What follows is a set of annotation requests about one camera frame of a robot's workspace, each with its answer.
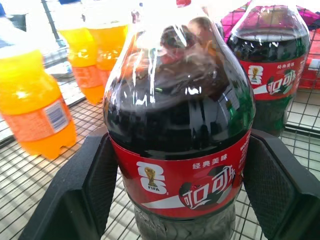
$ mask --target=cola bottle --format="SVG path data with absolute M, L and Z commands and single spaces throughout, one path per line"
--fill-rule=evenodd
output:
M 280 136 L 310 46 L 308 28 L 296 5 L 291 0 L 253 0 L 227 44 L 253 87 L 252 127 Z
M 131 30 L 103 115 L 141 237 L 229 240 L 255 115 L 249 80 L 193 4 L 146 2 Z

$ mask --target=wire mesh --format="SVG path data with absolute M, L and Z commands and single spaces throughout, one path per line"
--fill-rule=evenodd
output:
M 57 1 L 45 1 L 47 2 L 46 15 L 53 16 L 52 21 L 49 20 L 50 26 L 54 25 Z M 234 25 L 237 16 L 232 14 L 232 19 Z M 63 46 L 61 41 L 57 40 L 60 46 Z M 89 133 L 104 125 L 101 104 L 93 106 L 86 100 L 82 101 L 83 94 L 67 62 L 66 47 L 45 54 L 44 62 L 46 71 L 57 79 L 66 103 L 71 106 L 70 112 L 76 124 L 77 142 L 73 147 L 64 147 L 62 154 L 55 160 L 47 160 L 42 156 L 30 156 L 21 149 L 16 141 L 1 145 L 12 133 L 5 122 L 0 119 L 1 240 L 19 238 L 57 171 L 81 147 Z M 297 97 L 288 110 L 289 128 L 280 138 L 296 159 L 320 180 L 320 139 L 313 134 L 320 130 L 320 92 L 315 89 L 316 83 L 312 82 L 312 84 L 314 87 L 311 89 L 298 91 Z M 231 239 L 266 240 L 244 188 L 235 206 L 236 225 Z M 133 210 L 134 206 L 125 192 L 121 174 L 118 172 L 113 203 L 102 240 L 141 240 Z

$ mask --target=coca-cola logo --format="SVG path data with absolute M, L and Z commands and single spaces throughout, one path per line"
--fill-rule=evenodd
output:
M 235 181 L 232 166 L 221 165 L 197 181 L 185 182 L 179 189 L 180 201 L 192 210 L 204 210 L 221 204 L 229 195 Z
M 270 77 L 266 89 L 270 95 L 287 94 L 292 88 L 296 78 L 296 71 L 287 69 L 284 71 L 284 76 L 276 81 L 273 76 Z

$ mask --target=orange soda bottle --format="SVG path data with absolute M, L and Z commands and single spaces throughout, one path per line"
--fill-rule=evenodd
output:
M 97 69 L 103 86 L 125 44 L 132 15 L 127 3 L 95 1 L 86 7 L 86 26 L 97 44 Z
M 0 113 L 31 155 L 55 159 L 76 143 L 76 127 L 43 56 L 27 34 L 0 15 Z
M 59 2 L 57 28 L 69 45 L 68 60 L 75 80 L 86 99 L 98 104 L 105 89 L 97 70 L 97 44 L 85 28 L 82 3 L 80 0 Z

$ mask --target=plastic bottle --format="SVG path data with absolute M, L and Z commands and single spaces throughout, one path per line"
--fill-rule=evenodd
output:
M 84 8 L 80 0 L 59 0 L 56 27 L 69 45 L 68 60 L 75 80 L 86 99 L 101 102 L 104 86 L 97 70 L 97 44 L 85 28 Z
M 252 1 L 227 44 L 254 89 L 252 127 L 280 136 L 310 47 L 309 31 L 296 4 L 291 0 Z
M 105 86 L 132 23 L 127 1 L 97 0 L 85 8 L 86 26 L 98 47 L 97 68 Z
M 28 34 L 0 12 L 0 113 L 31 155 L 54 159 L 76 143 L 76 127 L 56 80 Z
M 105 88 L 104 122 L 144 240 L 230 240 L 255 115 L 204 11 L 146 1 Z

